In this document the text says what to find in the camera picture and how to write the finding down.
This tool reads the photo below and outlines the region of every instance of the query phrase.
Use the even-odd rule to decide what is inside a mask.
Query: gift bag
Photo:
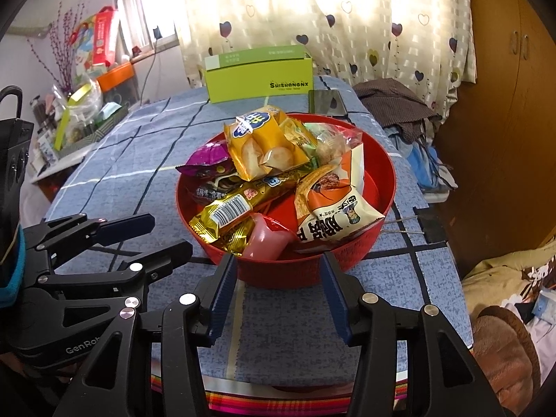
[[[96,78],[108,71],[116,60],[116,40],[120,18],[112,6],[83,20],[71,34],[69,42],[75,49],[76,82],[87,74]]]

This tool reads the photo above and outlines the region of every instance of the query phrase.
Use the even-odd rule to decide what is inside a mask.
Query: window
[[[143,52],[178,44],[172,17],[172,0],[116,0],[120,11],[124,44],[131,55],[135,46]],[[161,38],[155,33],[160,30]]]

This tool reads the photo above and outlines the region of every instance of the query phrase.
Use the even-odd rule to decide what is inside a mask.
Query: cabinet handle
[[[529,36],[524,35],[522,41],[523,59],[527,61],[529,59]]]
[[[512,47],[512,53],[514,55],[518,54],[519,52],[519,33],[517,31],[514,31],[512,33],[511,39],[510,39],[510,46]]]

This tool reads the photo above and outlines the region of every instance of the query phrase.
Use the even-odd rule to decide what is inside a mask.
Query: orange lid
[[[133,65],[125,63],[97,78],[102,92],[106,92],[135,75]]]

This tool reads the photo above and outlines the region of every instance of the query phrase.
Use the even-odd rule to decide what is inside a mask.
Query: purple snack package
[[[194,151],[182,166],[176,169],[189,177],[213,178],[229,174],[234,170],[234,162],[228,153],[226,140],[208,142]]]

